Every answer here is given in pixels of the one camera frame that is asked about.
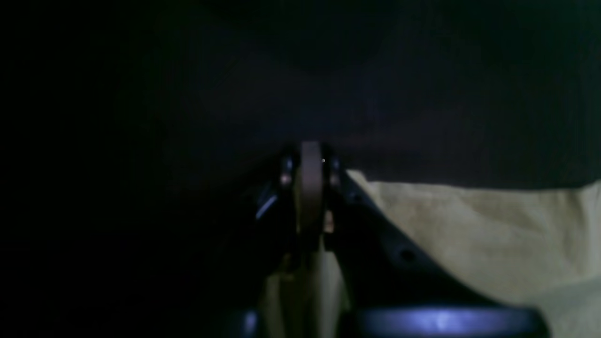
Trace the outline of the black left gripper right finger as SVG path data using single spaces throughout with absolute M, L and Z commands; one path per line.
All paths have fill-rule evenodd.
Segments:
M 531 307 L 501 304 L 459 282 L 377 208 L 326 144 L 310 143 L 311 201 L 333 217 L 323 227 L 347 287 L 339 338 L 545 338 Z

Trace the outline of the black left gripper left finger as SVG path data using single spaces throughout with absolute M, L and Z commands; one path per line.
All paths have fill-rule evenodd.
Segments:
M 298 261 L 297 145 L 204 202 L 190 338 L 285 338 L 280 282 Z

